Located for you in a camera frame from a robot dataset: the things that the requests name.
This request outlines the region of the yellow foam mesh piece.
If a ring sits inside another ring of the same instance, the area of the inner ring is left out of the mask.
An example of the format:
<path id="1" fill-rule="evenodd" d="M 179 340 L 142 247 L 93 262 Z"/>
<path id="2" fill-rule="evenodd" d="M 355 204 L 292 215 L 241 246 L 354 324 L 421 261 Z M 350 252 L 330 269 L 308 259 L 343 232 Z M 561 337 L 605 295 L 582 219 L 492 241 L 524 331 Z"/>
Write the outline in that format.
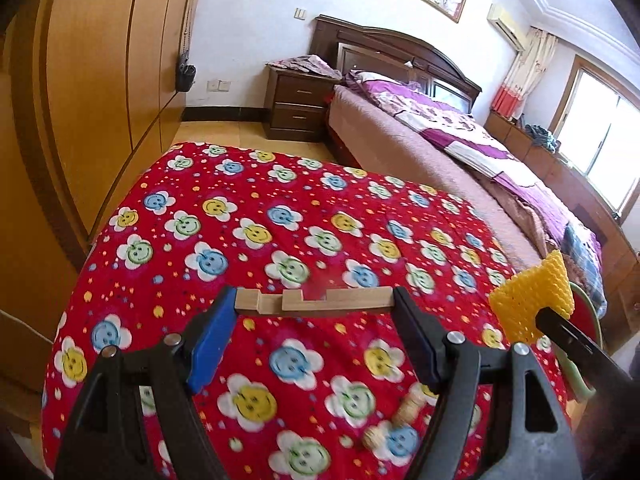
<path id="1" fill-rule="evenodd" d="M 555 249 L 536 266 L 509 278 L 488 296 L 492 312 L 511 344 L 534 344 L 542 333 L 536 315 L 549 307 L 569 320 L 575 303 L 562 252 Z"/>

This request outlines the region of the wooden notched stick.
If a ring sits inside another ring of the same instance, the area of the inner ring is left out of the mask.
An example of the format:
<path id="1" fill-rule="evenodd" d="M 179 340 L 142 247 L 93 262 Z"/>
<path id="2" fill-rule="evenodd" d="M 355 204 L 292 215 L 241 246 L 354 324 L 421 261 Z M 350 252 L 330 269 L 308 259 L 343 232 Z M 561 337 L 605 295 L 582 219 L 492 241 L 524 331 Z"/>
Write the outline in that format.
<path id="1" fill-rule="evenodd" d="M 234 308 L 259 315 L 321 316 L 352 311 L 388 311 L 394 306 L 391 287 L 329 289 L 322 299 L 306 299 L 301 290 L 264 294 L 258 289 L 239 288 Z"/>

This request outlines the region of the red bin green rim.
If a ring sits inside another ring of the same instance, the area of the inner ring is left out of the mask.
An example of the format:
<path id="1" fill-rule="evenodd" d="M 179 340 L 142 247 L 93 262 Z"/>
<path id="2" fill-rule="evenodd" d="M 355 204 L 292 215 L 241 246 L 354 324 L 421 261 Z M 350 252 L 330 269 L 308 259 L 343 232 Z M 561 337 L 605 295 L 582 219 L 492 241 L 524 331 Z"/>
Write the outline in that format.
<path id="1" fill-rule="evenodd" d="M 602 330 L 597 310 L 579 285 L 570 282 L 570 290 L 574 299 L 574 312 L 570 317 L 570 322 L 598 347 L 603 348 Z M 567 357 L 563 350 L 555 344 L 552 344 L 552 348 L 567 388 L 567 399 L 575 400 L 579 403 L 588 401 L 594 396 L 596 390 L 590 387 L 588 382 L 582 378 L 578 367 Z"/>

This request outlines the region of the blue plaid cloth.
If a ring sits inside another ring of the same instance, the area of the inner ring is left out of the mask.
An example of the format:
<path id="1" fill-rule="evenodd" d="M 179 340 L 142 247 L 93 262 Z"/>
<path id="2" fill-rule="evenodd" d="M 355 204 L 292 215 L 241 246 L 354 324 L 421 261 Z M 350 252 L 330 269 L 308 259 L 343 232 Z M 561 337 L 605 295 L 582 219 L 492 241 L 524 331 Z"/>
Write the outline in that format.
<path id="1" fill-rule="evenodd" d="M 608 300 L 605 298 L 604 286 L 597 255 L 589 245 L 580 239 L 574 226 L 567 223 L 561 242 L 562 254 L 572 262 L 576 278 L 570 278 L 575 283 L 582 284 L 582 289 L 591 300 L 600 320 L 608 310 Z"/>

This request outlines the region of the wooden window cabinet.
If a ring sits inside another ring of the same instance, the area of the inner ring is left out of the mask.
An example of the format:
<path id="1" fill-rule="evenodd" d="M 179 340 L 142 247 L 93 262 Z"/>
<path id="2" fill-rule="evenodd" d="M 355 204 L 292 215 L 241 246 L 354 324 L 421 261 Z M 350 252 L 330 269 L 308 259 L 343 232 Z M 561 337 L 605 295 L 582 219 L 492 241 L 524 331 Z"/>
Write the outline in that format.
<path id="1" fill-rule="evenodd" d="M 500 141 L 597 237 L 608 313 L 602 320 L 608 350 L 620 350 L 639 330 L 639 256 L 632 249 L 610 208 L 577 170 L 533 140 L 506 118 L 492 112 L 484 128 Z"/>

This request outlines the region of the red flower-pattern table cloth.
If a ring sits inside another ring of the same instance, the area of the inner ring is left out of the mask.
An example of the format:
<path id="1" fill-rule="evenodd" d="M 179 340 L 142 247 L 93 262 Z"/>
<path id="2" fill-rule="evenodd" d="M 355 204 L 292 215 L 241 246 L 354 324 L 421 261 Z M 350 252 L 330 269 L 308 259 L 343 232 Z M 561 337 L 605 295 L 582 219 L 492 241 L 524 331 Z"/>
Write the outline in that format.
<path id="1" fill-rule="evenodd" d="M 402 287 L 445 330 L 511 343 L 488 296 L 515 273 L 506 245 L 460 193 L 307 157 L 186 142 L 141 175 L 93 244 L 58 322 L 43 383 L 42 450 L 54 468 L 101 350 L 180 333 L 221 289 L 264 294 Z M 382 452 L 361 441 L 407 393 L 426 404 Z M 438 396 L 416 377 L 385 312 L 244 313 L 194 396 L 233 479 L 401 479 Z"/>

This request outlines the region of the dark clothes on cabinet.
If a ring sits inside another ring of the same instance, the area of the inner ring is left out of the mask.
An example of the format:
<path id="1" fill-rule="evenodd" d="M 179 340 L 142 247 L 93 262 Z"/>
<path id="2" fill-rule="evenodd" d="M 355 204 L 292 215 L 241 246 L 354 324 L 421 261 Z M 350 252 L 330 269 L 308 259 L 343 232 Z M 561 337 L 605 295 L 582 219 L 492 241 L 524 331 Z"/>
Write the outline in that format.
<path id="1" fill-rule="evenodd" d="M 560 141 L 550 130 L 542 128 L 540 125 L 527 124 L 524 131 L 535 148 L 543 148 L 551 154 L 559 151 Z"/>

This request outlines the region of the purple white floral quilt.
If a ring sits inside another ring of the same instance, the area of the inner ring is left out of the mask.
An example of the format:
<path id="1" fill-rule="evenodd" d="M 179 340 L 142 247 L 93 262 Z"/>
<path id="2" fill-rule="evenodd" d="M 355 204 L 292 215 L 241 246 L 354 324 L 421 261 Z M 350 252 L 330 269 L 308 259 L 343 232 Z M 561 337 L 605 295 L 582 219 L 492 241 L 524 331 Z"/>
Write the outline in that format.
<path id="1" fill-rule="evenodd" d="M 565 231 L 571 230 L 593 264 L 602 266 L 601 247 L 594 233 L 471 115 L 430 98 L 415 84 L 375 72 L 351 70 L 346 81 L 398 122 L 532 206 L 556 242 L 565 240 Z"/>

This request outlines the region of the red white curtain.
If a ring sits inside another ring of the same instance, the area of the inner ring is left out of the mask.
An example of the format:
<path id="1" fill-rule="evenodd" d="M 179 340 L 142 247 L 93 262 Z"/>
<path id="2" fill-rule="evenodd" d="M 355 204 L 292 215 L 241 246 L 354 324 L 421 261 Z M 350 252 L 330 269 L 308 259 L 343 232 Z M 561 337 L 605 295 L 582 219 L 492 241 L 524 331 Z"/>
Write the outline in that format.
<path id="1" fill-rule="evenodd" d="M 509 120 L 520 118 L 528 97 L 549 67 L 558 42 L 559 38 L 551 32 L 537 27 L 529 29 L 524 50 L 514 58 L 491 101 L 493 112 Z"/>

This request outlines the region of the black bag on wardrobe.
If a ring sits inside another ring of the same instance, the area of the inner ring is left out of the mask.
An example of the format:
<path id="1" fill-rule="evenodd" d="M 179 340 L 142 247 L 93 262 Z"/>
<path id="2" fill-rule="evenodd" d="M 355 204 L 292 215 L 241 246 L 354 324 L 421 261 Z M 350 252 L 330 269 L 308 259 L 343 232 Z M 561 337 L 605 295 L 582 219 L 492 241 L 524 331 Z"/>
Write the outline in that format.
<path id="1" fill-rule="evenodd" d="M 181 93 L 188 92 L 194 84 L 195 76 L 196 67 L 189 62 L 189 51 L 181 53 L 176 64 L 176 91 Z"/>

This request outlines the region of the dark wooden nightstand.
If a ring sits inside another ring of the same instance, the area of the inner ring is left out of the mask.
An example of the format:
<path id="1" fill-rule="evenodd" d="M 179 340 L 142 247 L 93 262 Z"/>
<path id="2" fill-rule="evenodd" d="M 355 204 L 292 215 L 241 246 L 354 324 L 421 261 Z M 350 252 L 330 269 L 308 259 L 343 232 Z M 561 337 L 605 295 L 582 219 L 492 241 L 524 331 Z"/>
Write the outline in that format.
<path id="1" fill-rule="evenodd" d="M 269 66 L 262 124 L 269 140 L 323 142 L 338 80 Z"/>

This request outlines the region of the wooden wardrobe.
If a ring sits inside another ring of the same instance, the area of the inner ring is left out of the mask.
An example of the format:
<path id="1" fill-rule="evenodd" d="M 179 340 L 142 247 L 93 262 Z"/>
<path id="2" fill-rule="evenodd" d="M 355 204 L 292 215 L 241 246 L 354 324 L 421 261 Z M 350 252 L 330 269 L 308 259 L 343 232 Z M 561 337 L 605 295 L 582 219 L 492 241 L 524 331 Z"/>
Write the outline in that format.
<path id="1" fill-rule="evenodd" d="M 39 392 L 91 242 L 174 136 L 198 0 L 1 10 L 1 377 Z"/>

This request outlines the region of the dark wooden bed headboard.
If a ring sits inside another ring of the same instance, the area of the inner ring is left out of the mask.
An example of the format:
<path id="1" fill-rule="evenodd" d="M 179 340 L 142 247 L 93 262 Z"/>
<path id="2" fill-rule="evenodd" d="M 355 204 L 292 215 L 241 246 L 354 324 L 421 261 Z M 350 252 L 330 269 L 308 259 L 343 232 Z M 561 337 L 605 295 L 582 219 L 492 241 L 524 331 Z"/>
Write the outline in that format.
<path id="1" fill-rule="evenodd" d="M 441 50 L 428 42 L 386 28 L 358 25 L 321 14 L 314 19 L 309 52 L 346 74 L 375 72 L 401 82 L 414 81 L 429 96 L 438 88 L 461 96 L 472 108 L 482 88 Z"/>

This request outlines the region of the folded cloth on nightstand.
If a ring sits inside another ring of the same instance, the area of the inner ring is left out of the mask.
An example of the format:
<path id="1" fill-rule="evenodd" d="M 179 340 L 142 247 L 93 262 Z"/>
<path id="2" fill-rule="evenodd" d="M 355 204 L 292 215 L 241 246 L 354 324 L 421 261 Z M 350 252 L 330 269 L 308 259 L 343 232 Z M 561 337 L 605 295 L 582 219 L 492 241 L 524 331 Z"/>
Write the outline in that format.
<path id="1" fill-rule="evenodd" d="M 341 80 L 342 73 L 320 58 L 316 54 L 306 54 L 294 56 L 294 58 L 284 58 L 283 60 L 271 61 L 268 66 L 279 70 L 292 70 L 292 72 L 316 75 L 334 80 Z"/>

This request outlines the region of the wall air conditioner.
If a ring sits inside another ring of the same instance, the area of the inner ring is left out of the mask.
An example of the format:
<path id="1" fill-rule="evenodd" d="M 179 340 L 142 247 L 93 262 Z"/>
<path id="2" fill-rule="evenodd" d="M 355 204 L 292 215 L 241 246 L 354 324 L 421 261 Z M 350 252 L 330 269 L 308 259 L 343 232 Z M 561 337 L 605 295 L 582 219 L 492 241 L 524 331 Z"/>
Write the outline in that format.
<path id="1" fill-rule="evenodd" d="M 490 6 L 487 21 L 516 52 L 526 49 L 529 24 L 514 18 L 506 8 L 497 3 Z"/>

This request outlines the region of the wall socket plate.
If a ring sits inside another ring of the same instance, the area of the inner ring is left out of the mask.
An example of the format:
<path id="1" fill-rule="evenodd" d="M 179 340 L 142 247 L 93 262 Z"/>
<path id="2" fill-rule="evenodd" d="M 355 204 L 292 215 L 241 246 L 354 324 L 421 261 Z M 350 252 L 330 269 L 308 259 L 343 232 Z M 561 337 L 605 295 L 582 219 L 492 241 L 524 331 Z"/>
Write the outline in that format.
<path id="1" fill-rule="evenodd" d="M 207 81 L 206 90 L 208 92 L 229 92 L 231 88 L 230 80 L 211 79 Z"/>

